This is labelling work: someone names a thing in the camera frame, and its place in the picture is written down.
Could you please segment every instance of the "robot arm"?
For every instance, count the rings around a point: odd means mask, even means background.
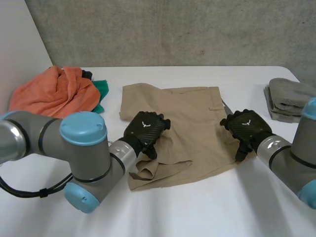
[[[140,152],[157,157],[154,144],[165,129],[170,129],[170,121],[163,115],[140,112],[124,136],[109,146],[104,120],[96,113],[79,112],[56,119],[11,112],[0,120],[0,164],[32,153],[67,161],[73,179],[64,188],[65,198],[90,213]]]
[[[316,98],[306,104],[293,144],[273,134],[254,111],[237,111],[221,125],[240,140],[237,161],[254,150],[301,201],[316,209]]]

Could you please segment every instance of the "light blue joint cap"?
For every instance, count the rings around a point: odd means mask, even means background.
[[[316,179],[302,187],[297,196],[307,206],[316,209]]]
[[[304,107],[302,115],[316,120],[316,97],[312,98]]]
[[[66,184],[64,196],[74,208],[83,213],[91,213],[100,205],[100,201],[93,194],[75,183]]]
[[[78,146],[98,144],[108,135],[104,119],[93,112],[77,112],[65,117],[59,132],[67,142]]]

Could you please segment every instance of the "white table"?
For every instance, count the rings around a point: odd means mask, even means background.
[[[297,81],[282,67],[86,68],[108,80],[102,101],[109,140],[121,137],[121,87],[146,82],[160,88],[219,86],[234,110],[258,112],[274,133],[292,142],[297,124],[273,121],[263,88],[272,78]],[[0,174],[18,189],[38,191],[69,173],[67,163],[33,155],[7,162]],[[131,192],[126,176],[89,215],[63,193],[21,199],[0,191],[1,237],[315,237],[309,209],[263,164],[252,159],[215,177],[181,186]]]

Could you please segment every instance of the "orange towel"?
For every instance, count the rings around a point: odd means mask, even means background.
[[[10,111],[64,118],[78,111],[92,111],[100,100],[93,83],[82,78],[81,68],[57,66],[47,69],[17,88],[10,101]]]

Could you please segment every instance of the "white logo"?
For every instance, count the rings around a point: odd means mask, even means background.
[[[247,123],[242,123],[241,125],[250,125],[251,119],[249,119],[249,121]]]
[[[143,124],[144,127],[150,127],[151,126],[151,124],[146,125],[146,124],[144,124],[144,122],[142,122],[142,124]]]

